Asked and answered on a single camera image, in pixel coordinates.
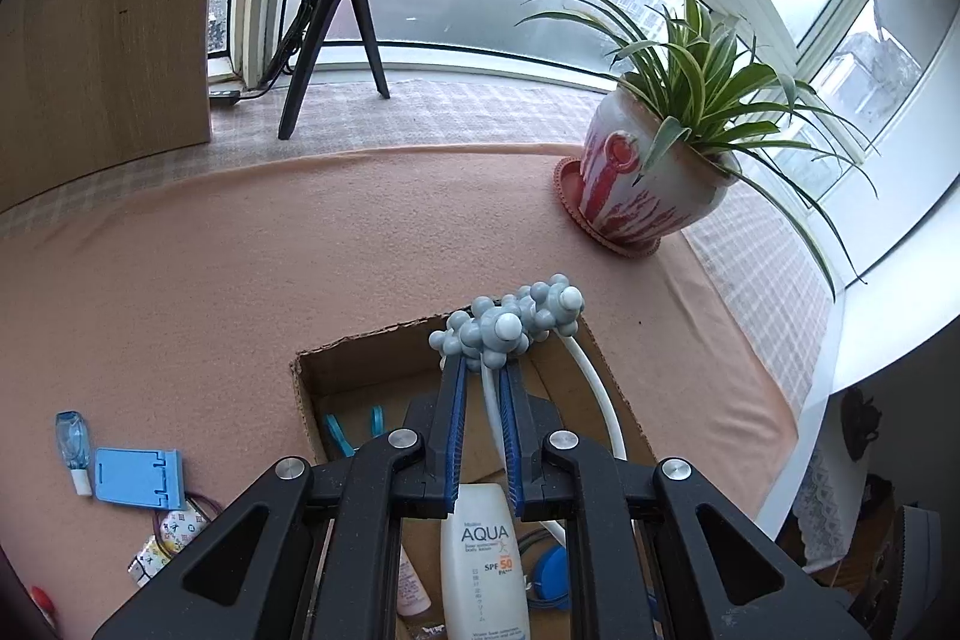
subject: cardboard box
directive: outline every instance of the cardboard box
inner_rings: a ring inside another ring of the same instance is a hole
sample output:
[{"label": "cardboard box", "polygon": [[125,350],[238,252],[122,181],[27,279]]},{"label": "cardboard box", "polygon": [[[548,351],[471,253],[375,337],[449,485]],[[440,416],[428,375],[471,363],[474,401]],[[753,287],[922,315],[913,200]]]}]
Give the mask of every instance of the cardboard box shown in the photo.
[{"label": "cardboard box", "polygon": [[[337,416],[347,441],[359,448],[371,437],[373,405],[383,408],[384,423],[390,431],[403,423],[411,398],[440,387],[439,356],[427,344],[427,338],[432,330],[443,329],[445,319],[446,316],[430,316],[349,336],[296,357],[292,365],[296,398],[316,463],[341,458],[339,449],[320,424],[325,413]],[[613,399],[630,461],[655,464],[640,424],[619,393],[583,319],[577,341]],[[592,391],[558,338],[551,335],[546,342],[535,343],[521,357],[520,365],[527,390],[550,399],[560,410],[565,427],[610,447],[603,416]],[[480,378],[476,375],[469,376],[467,382],[461,482],[500,482],[505,486],[484,412]],[[536,526],[517,523],[517,533],[526,533]],[[440,522],[405,520],[403,546],[430,599],[440,605]],[[529,573],[529,563],[525,571]],[[534,610],[530,614],[530,626],[533,640],[569,637],[569,613]],[[404,634],[399,627],[398,636]]]}]

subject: molecular model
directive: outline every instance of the molecular model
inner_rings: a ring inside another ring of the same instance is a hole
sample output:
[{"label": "molecular model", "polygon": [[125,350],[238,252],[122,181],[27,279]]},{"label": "molecular model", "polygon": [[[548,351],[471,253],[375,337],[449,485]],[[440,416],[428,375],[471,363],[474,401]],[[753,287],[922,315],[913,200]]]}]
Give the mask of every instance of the molecular model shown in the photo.
[{"label": "molecular model", "polygon": [[446,330],[430,335],[430,347],[440,355],[464,354],[467,368],[479,372],[480,365],[499,369],[508,356],[519,356],[531,342],[543,342],[550,330],[560,336],[577,333],[577,316],[584,311],[584,296],[563,274],[549,283],[520,287],[504,293],[500,304],[488,296],[477,296],[470,304],[472,316],[458,310],[446,319]]}]

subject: silver screw head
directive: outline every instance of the silver screw head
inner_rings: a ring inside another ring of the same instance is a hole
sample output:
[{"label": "silver screw head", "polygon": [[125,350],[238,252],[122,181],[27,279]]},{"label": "silver screw head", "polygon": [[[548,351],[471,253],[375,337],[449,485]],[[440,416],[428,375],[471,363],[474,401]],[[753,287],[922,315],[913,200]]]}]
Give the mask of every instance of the silver screw head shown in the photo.
[{"label": "silver screw head", "polygon": [[394,429],[387,437],[387,442],[397,449],[409,448],[416,445],[416,432],[413,429]]},{"label": "silver screw head", "polygon": [[693,474],[693,468],[683,458],[667,458],[661,469],[670,480],[686,480]]},{"label": "silver screw head", "polygon": [[559,429],[557,432],[550,434],[550,444],[558,451],[568,451],[570,448],[576,448],[578,442],[580,442],[580,438],[566,429]]},{"label": "silver screw head", "polygon": [[294,480],[294,477],[304,474],[305,469],[304,460],[296,456],[282,458],[277,461],[277,466],[275,466],[275,472],[277,472],[277,477],[280,480]]}]

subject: wooden panel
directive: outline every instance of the wooden panel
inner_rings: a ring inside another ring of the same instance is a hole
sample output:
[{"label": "wooden panel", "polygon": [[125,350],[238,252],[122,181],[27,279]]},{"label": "wooden panel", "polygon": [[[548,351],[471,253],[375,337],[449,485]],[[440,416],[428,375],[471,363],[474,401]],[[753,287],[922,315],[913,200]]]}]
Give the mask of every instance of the wooden panel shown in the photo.
[{"label": "wooden panel", "polygon": [[0,1],[0,210],[209,140],[206,0]]}]

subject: white lotion bottle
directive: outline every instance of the white lotion bottle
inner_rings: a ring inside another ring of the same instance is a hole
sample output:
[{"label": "white lotion bottle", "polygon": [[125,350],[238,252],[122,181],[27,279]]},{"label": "white lotion bottle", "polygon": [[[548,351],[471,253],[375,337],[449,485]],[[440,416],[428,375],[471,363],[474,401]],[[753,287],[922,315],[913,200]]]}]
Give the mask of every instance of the white lotion bottle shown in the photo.
[{"label": "white lotion bottle", "polygon": [[496,483],[460,486],[440,524],[440,578],[449,640],[529,640],[517,534]]},{"label": "white lotion bottle", "polygon": [[406,624],[412,640],[442,640],[443,613],[434,608],[424,584],[400,546],[400,574],[397,578],[397,613]]}]

